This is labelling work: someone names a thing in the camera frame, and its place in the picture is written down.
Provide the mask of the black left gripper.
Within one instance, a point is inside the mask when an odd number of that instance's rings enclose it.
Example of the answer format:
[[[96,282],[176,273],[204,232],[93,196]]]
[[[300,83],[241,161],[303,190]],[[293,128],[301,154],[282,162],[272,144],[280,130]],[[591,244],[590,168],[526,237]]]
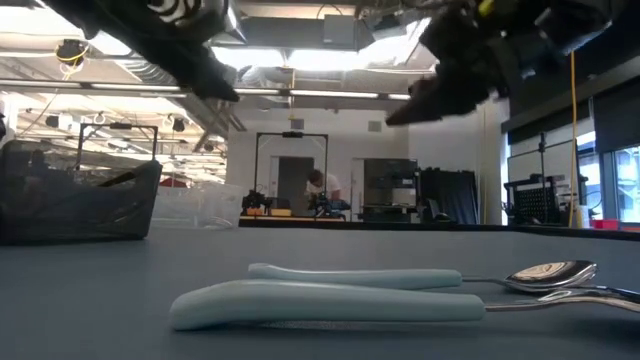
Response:
[[[140,54],[171,75],[177,85],[201,99],[237,102],[239,95],[225,78],[224,67],[204,54],[174,51],[198,46],[235,28],[234,0],[139,0]]]

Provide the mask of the black handled spoon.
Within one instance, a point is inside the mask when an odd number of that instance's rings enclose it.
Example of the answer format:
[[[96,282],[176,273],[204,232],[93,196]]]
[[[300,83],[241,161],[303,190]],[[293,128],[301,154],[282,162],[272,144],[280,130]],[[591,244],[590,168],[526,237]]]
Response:
[[[136,182],[137,175],[133,172],[126,172],[98,184],[98,187],[128,189],[132,188],[136,184]]]

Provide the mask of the frosted plastic bin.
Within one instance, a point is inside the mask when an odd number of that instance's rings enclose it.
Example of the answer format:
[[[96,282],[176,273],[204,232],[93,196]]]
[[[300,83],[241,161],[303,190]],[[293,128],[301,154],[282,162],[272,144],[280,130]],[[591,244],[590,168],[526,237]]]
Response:
[[[139,240],[147,236],[162,173],[136,160],[11,140],[0,148],[0,245]],[[98,184],[133,170],[132,188]]]

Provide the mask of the light blue handled spoon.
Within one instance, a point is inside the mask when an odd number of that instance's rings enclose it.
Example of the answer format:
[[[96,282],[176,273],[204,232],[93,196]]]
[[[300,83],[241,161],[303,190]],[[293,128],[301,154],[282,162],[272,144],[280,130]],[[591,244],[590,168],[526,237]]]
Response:
[[[254,263],[248,266],[248,276],[252,279],[333,283],[401,290],[458,287],[464,283],[491,283],[525,293],[549,293],[565,287],[581,286],[594,278],[597,270],[598,266],[594,262],[570,260],[535,265],[504,279],[495,279],[465,276],[451,269],[311,271]]]
[[[169,309],[169,323],[176,331],[191,331],[237,322],[478,321],[490,312],[542,310],[578,303],[640,313],[640,294],[618,289],[566,289],[537,299],[486,303],[473,294],[236,280],[178,296]]]

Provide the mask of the black cabinet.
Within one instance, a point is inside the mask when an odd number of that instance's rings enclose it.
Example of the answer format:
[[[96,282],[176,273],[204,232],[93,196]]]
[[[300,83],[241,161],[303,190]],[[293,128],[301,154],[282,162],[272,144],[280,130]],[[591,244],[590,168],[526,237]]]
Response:
[[[416,212],[417,162],[365,159],[360,218],[371,223],[411,223]]]

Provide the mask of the black curtain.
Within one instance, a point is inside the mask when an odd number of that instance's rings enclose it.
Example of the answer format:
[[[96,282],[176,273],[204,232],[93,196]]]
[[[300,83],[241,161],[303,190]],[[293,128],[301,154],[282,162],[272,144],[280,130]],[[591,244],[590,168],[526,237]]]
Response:
[[[424,222],[434,222],[438,214],[444,214],[451,222],[479,224],[474,172],[426,168],[420,172],[419,185]]]

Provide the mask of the long ceiling light tube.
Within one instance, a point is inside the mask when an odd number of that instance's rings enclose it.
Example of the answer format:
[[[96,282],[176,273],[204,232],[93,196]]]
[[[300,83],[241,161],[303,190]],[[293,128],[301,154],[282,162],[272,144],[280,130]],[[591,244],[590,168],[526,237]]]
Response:
[[[126,83],[93,83],[76,81],[27,80],[0,78],[0,90],[14,92],[55,92],[69,94],[110,93],[114,96],[134,94],[141,97],[184,98],[188,91],[174,85],[142,85]],[[325,97],[339,99],[407,101],[408,94],[375,93],[334,90],[306,90],[279,88],[236,88],[240,96]]]

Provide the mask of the black chair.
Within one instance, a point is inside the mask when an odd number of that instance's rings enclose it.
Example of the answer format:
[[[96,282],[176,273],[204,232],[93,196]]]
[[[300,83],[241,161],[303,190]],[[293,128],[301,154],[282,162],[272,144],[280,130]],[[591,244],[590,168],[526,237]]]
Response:
[[[428,223],[455,223],[455,220],[443,212],[437,201],[427,199],[423,210],[423,218]]]

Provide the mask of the clear plastic bin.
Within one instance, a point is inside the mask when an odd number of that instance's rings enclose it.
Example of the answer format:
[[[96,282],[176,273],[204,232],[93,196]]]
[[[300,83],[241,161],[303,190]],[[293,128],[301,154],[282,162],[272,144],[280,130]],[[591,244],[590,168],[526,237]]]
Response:
[[[206,182],[191,188],[160,187],[151,224],[156,227],[231,229],[239,225],[243,187]]]

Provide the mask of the dark doorway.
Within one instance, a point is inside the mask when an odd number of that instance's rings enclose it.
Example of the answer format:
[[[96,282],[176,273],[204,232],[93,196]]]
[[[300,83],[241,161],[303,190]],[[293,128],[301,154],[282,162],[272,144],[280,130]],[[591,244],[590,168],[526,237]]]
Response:
[[[306,183],[308,174],[314,169],[312,157],[280,157],[278,164],[277,197],[294,216],[308,214]]]

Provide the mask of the black perforated cart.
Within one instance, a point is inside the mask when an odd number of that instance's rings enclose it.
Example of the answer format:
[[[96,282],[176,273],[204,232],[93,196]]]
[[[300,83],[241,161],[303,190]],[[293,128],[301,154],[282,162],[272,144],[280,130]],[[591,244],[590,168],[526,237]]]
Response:
[[[544,177],[531,174],[528,179],[507,182],[503,185],[507,200],[502,209],[510,226],[560,226],[563,211],[558,200],[557,185],[563,175]]]

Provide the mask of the distant work table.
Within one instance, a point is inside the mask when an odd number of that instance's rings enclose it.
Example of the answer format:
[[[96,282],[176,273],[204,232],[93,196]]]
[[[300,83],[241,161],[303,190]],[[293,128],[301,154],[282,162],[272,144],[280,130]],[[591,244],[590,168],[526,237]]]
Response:
[[[288,222],[346,222],[341,217],[311,217],[311,216],[240,216],[240,221],[288,221]]]

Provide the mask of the grey blue table mat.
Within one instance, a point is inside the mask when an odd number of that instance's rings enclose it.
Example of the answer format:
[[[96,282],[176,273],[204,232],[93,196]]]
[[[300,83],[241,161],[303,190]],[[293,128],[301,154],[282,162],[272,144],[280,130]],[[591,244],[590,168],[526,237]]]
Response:
[[[541,263],[588,259],[597,282],[640,290],[640,242],[516,232],[153,230],[144,241],[0,248],[0,360],[640,360],[640,314],[579,304],[441,324],[298,323],[175,332],[174,299],[300,269],[451,268],[465,291]]]

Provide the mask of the smooth silver round duct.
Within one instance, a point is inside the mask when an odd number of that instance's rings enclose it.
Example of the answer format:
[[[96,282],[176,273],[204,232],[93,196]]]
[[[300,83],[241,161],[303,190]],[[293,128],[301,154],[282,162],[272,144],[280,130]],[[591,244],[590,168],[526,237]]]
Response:
[[[241,11],[235,0],[222,0],[225,32],[232,42],[246,43],[247,38],[241,26]]]

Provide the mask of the black metal frame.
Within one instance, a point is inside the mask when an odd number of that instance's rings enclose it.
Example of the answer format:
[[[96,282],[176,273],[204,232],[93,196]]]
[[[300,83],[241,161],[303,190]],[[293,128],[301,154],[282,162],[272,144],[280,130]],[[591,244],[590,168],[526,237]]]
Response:
[[[96,131],[101,130],[103,127],[105,127],[105,124],[95,124],[95,123],[91,123],[91,124],[89,124],[89,123],[81,123],[80,124],[79,136],[78,136],[78,144],[77,144],[77,153],[76,153],[76,162],[71,167],[72,170],[75,170],[75,171],[79,171],[80,170],[80,166],[81,166],[81,163],[82,163],[82,152],[83,152],[84,142],[86,140],[89,140]],[[144,132],[145,129],[150,129],[153,132],[151,158],[152,158],[152,160],[156,159],[156,149],[157,149],[157,143],[158,143],[158,127],[157,126],[154,126],[154,125],[134,125],[134,124],[127,124],[127,123],[123,123],[123,122],[114,122],[114,123],[108,124],[107,127],[112,129],[112,130],[139,129],[142,132],[143,135],[145,135],[145,132]]]

